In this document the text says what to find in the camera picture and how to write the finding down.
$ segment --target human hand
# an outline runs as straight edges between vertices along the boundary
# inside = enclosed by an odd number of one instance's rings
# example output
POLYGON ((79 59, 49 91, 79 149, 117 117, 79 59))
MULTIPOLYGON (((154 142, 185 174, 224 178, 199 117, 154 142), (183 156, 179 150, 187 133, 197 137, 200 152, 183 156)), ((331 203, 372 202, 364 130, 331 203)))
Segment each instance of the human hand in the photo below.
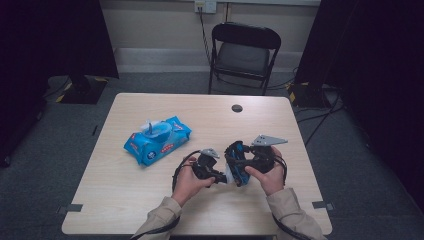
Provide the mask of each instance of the human hand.
POLYGON ((191 165, 195 161, 195 157, 190 157, 184 162, 183 167, 178 174, 174 192, 171 196, 181 207, 183 207, 184 204, 190 198, 195 196, 202 188, 209 187, 215 182, 214 177, 198 179, 196 175, 194 175, 191 165))
MULTIPOLYGON (((282 156, 281 152, 277 148, 274 146, 271 147, 275 155, 280 157, 282 156)), ((275 163, 274 168, 265 174, 250 166, 246 166, 245 170, 247 173, 259 180, 267 196, 284 189, 284 169, 278 163, 275 163)))

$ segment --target blue package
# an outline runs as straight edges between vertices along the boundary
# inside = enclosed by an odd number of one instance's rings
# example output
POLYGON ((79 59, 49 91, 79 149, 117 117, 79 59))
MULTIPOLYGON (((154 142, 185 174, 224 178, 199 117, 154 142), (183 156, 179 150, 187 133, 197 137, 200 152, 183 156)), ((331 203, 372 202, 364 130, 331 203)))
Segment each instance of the blue package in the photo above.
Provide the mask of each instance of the blue package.
POLYGON ((158 122, 142 132, 133 133, 124 148, 139 165, 150 166, 189 140, 191 129, 177 116, 158 122))

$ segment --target white wall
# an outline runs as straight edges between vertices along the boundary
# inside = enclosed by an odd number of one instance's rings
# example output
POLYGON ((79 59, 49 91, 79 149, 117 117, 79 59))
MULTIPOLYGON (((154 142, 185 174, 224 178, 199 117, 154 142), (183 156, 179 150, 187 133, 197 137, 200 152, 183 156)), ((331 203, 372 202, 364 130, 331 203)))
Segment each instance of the white wall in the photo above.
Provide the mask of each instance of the white wall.
MULTIPOLYGON (((101 1, 115 48, 204 49, 199 15, 188 1, 101 1)), ((213 26, 225 20, 226 3, 203 15, 210 39, 213 26)), ((269 27, 282 38, 282 52, 302 52, 317 6, 231 3, 229 20, 269 27)))

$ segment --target sleeve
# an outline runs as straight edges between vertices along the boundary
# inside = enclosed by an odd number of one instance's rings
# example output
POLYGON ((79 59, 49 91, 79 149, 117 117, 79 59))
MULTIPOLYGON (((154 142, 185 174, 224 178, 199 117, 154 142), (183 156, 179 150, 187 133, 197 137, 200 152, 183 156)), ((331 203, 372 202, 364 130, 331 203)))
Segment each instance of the sleeve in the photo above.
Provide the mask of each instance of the sleeve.
MULTIPOLYGON (((302 233, 312 239, 326 239, 321 227, 311 216, 300 209, 297 196, 293 188, 278 191, 267 197, 271 212, 275 218, 295 232, 302 233)), ((277 233, 278 240, 294 239, 281 229, 277 233)))
MULTIPOLYGON (((152 211, 147 214, 146 222, 137 230, 134 236, 153 230, 161 228, 172 223, 181 215, 180 205, 172 198, 165 197, 162 200, 162 203, 152 211)), ((166 240, 171 236, 171 232, 163 232, 157 234, 146 234, 143 235, 140 240, 166 240)))

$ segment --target wooden table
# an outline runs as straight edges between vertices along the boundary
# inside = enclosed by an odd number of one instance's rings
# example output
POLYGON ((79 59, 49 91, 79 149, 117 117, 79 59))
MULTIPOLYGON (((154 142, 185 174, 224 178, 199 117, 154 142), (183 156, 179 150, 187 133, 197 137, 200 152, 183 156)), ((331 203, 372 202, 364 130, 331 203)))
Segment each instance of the wooden table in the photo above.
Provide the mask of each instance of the wooden table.
MULTIPOLYGON (((171 195, 172 175, 183 157, 205 148, 221 156, 214 169, 225 170, 225 149, 234 141, 246 145, 259 135, 285 138, 276 145, 288 165, 286 187, 293 187, 299 203, 314 217, 324 234, 332 231, 311 163, 288 99, 263 96, 121 93, 111 107, 72 204, 80 212, 68 212, 65 234, 132 235, 171 195), (236 113, 232 106, 243 111, 236 113), (147 119, 178 118, 192 129, 190 141, 149 167, 139 166, 123 149, 124 143, 147 119)), ((274 235, 273 222, 259 182, 236 187, 214 184, 192 198, 174 235, 274 235)))

